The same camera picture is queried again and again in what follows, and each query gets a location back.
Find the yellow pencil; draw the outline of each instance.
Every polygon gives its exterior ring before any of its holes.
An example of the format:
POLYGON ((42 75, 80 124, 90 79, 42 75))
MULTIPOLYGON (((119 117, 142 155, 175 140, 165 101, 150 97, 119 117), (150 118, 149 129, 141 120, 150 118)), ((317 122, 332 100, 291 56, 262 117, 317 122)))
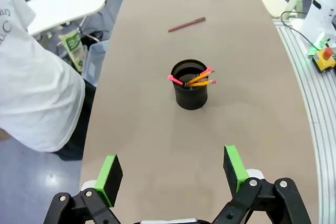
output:
POLYGON ((208 86, 210 84, 216 84, 216 83, 217 83, 217 81, 215 81, 215 80, 203 81, 203 82, 198 82, 198 83, 190 84, 190 87, 191 88, 204 87, 204 86, 208 86))
POLYGON ((209 74, 211 74, 212 72, 207 72, 207 73, 204 73, 194 79, 192 79, 191 81, 187 82, 187 85, 190 86, 190 84, 196 82, 196 81, 199 81, 199 80, 202 80, 204 78, 207 78, 209 76, 209 74))

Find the white table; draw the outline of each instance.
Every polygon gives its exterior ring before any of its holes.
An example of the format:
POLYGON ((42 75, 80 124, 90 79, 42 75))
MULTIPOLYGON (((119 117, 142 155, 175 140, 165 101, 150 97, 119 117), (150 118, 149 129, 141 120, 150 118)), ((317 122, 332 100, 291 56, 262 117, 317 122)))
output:
POLYGON ((32 36, 48 31, 66 22, 83 18, 100 11, 106 0, 31 0, 28 5, 36 17, 29 25, 32 36))

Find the plastic bag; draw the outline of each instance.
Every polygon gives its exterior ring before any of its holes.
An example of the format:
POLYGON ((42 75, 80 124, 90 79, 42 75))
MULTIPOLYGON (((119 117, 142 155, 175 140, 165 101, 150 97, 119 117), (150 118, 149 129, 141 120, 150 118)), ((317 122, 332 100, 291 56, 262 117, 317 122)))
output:
POLYGON ((77 30, 73 30, 65 35, 59 35, 58 37, 62 41, 63 46, 67 49, 77 71, 82 72, 87 52, 84 49, 77 30))

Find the red pencil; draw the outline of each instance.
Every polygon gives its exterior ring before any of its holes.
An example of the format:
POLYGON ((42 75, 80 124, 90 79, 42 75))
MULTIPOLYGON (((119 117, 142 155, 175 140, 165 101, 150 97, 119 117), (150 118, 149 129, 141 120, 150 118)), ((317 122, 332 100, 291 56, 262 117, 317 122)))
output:
POLYGON ((181 28, 184 28, 184 27, 187 27, 187 26, 191 26, 191 25, 194 25, 194 24, 197 24, 199 22, 203 22, 205 21, 205 17, 203 18, 198 18, 198 19, 195 19, 194 21, 191 21, 191 22, 188 22, 188 23, 185 23, 183 25, 179 25, 179 26, 176 26, 176 27, 173 27, 171 29, 168 30, 168 32, 172 32, 172 31, 176 31, 176 30, 179 30, 181 28))

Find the screw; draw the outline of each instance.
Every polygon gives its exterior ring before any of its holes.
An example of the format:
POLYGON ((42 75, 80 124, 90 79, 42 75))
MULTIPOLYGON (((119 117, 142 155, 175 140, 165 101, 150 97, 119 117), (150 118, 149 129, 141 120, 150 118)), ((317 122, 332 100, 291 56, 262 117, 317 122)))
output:
POLYGON ((281 182, 280 182, 280 186, 281 186, 281 187, 286 187, 286 186, 287 186, 287 182, 284 181, 284 180, 281 181, 281 182))
POLYGON ((256 182, 254 179, 250 181, 250 186, 256 186, 258 185, 258 182, 256 182))

